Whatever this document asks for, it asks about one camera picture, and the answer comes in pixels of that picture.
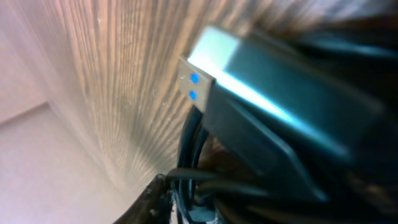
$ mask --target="blue hole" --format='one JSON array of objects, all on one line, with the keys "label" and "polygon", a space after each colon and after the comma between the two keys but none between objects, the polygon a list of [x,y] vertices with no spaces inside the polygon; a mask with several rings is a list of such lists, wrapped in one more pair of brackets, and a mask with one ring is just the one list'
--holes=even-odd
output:
[{"label": "blue hole", "polygon": [[197,93],[193,90],[189,92],[189,97],[193,100],[197,100]]},{"label": "blue hole", "polygon": [[199,75],[196,73],[192,73],[191,74],[191,81],[193,82],[193,84],[198,84],[199,82]]}]

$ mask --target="blue dot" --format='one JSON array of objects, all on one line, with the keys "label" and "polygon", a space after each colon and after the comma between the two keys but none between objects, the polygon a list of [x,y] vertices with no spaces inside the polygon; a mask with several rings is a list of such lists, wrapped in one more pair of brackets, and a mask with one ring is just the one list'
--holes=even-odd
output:
[{"label": "blue dot", "polygon": [[199,82],[199,75],[196,73],[192,73],[191,74],[191,81],[193,82],[193,84],[198,84]]},{"label": "blue dot", "polygon": [[197,100],[197,93],[193,90],[189,92],[189,97],[193,100]]}]

